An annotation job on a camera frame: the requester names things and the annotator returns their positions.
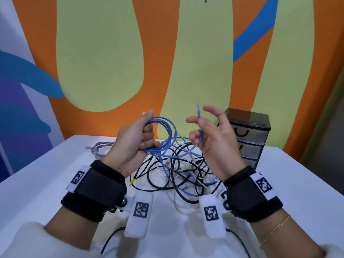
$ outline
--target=fuzzy white sleeve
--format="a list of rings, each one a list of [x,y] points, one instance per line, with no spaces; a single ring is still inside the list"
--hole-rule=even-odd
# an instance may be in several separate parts
[[[321,249],[326,252],[325,258],[344,258],[344,251],[335,245],[321,245]]]
[[[89,251],[64,243],[36,222],[23,224],[0,258],[99,258],[101,251],[91,246]]]

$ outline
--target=person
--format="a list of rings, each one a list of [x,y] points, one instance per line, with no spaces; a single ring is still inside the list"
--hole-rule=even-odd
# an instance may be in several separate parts
[[[204,106],[203,110],[216,116],[219,125],[215,126],[203,117],[188,117],[187,123],[196,123],[204,131],[200,143],[200,130],[192,131],[189,139],[203,152],[212,172],[226,183],[247,166],[241,159],[236,136],[225,113],[213,106]],[[153,126],[147,125],[152,117],[153,111],[150,110],[132,124],[121,128],[109,153],[101,159],[101,164],[117,177],[127,178],[138,169],[147,156],[142,149],[160,146],[154,139]],[[100,250],[92,245],[98,222],[73,212],[68,204],[62,204],[45,226],[34,222],[23,224],[0,257],[100,257]],[[250,225],[267,258],[344,257],[344,252],[334,245],[316,244],[281,207]]]

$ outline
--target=coiled gray cable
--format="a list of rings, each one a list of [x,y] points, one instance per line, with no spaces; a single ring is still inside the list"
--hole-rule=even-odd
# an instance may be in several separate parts
[[[105,154],[99,154],[99,149],[102,147],[112,147],[114,142],[98,142],[92,147],[85,147],[85,149],[91,149],[91,153],[96,157],[96,159],[101,159]]]

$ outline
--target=black drawer organizer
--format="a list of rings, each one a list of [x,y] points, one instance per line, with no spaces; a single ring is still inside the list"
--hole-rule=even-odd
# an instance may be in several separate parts
[[[241,157],[256,169],[271,130],[267,114],[228,108],[225,111],[237,136]]]

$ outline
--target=person's right hand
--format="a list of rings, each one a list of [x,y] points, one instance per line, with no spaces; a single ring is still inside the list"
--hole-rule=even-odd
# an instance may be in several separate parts
[[[203,106],[203,110],[216,116],[219,126],[215,126],[207,118],[188,117],[187,123],[198,124],[204,132],[200,143],[200,130],[191,131],[189,139],[194,145],[199,143],[198,147],[209,168],[224,182],[247,165],[241,158],[236,135],[226,114],[214,106]]]

